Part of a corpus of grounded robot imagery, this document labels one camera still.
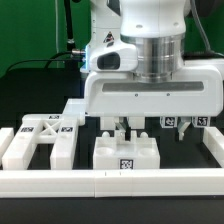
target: white plastic block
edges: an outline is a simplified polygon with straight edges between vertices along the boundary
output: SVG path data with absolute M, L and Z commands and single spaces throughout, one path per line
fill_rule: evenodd
M 0 198 L 94 197 L 91 171 L 0 172 Z
M 160 169 L 133 172 L 132 196 L 223 195 L 223 169 Z
M 154 138 L 148 138 L 146 133 L 138 138 L 136 131 L 132 131 L 131 141 L 125 141 L 122 134 L 115 131 L 115 137 L 110 137 L 105 132 L 96 138 L 94 169 L 159 169 L 160 155 Z
M 116 129 L 114 117 L 100 117 L 100 130 L 113 131 Z
M 85 107 L 86 103 L 83 99 L 69 99 L 62 113 L 64 118 L 78 118 L 78 125 L 85 124 Z
M 203 142 L 217 162 L 224 168 L 224 136 L 215 127 L 204 129 Z
M 144 129 L 145 117 L 129 117 L 128 124 L 131 127 L 131 129 Z
M 95 197 L 132 196 L 132 173 L 119 170 L 95 172 Z
M 9 144 L 12 142 L 13 138 L 13 128 L 2 128 L 0 130 L 0 166 L 2 165 L 2 157 L 9 147 Z
M 4 170 L 25 170 L 36 149 L 35 135 L 42 130 L 41 120 L 26 120 L 2 158 Z
M 72 169 L 77 136 L 78 120 L 74 119 L 62 121 L 50 156 L 52 170 Z

